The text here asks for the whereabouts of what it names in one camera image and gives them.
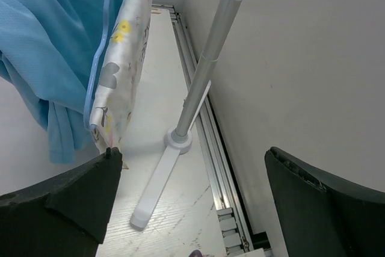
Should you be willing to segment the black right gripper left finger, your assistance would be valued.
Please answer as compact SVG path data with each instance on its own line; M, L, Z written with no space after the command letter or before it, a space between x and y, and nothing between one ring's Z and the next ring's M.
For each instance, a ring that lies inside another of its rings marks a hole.
M1 196L1 256L95 256L122 172L119 149Z

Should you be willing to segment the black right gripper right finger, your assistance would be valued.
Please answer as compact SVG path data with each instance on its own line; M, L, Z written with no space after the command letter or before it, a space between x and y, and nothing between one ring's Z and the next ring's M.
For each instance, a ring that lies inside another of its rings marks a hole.
M272 147L265 167L289 256L384 256L384 193Z

